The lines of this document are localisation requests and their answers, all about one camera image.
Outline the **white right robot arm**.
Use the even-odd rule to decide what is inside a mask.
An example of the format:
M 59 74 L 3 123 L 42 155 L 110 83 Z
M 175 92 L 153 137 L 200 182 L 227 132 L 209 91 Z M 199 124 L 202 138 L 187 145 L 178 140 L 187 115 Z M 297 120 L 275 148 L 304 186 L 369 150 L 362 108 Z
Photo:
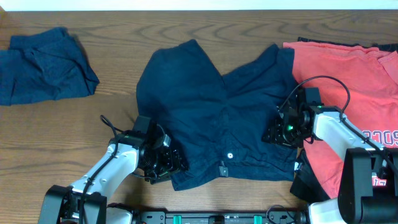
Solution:
M 343 161 L 337 198 L 309 205 L 307 223 L 397 223 L 397 149 L 356 128 L 336 106 L 321 102 L 318 88 L 304 88 L 278 107 L 262 140 L 298 148 L 323 141 Z

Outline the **navy blue shorts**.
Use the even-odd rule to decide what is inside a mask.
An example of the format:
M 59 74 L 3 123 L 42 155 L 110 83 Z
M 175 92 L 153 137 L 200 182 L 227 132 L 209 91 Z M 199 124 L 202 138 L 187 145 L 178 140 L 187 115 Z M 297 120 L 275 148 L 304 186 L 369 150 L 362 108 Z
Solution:
M 296 87 L 293 49 L 271 45 L 222 75 L 195 40 L 153 53 L 136 87 L 139 114 L 156 120 L 188 169 L 171 177 L 176 191 L 220 177 L 291 181 L 294 149 L 262 135 Z

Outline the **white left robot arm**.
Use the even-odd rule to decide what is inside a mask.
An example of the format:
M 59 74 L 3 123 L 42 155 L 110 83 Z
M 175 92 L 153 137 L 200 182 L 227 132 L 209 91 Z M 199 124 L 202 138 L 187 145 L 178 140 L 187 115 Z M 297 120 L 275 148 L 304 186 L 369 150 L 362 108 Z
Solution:
M 186 171 L 182 150 L 174 146 L 165 129 L 152 118 L 138 116 L 132 129 L 121 131 L 101 117 L 114 134 L 104 156 L 68 187 L 53 185 L 45 194 L 39 223 L 140 223 L 139 212 L 108 199 L 129 175 L 142 170 L 150 184 Z

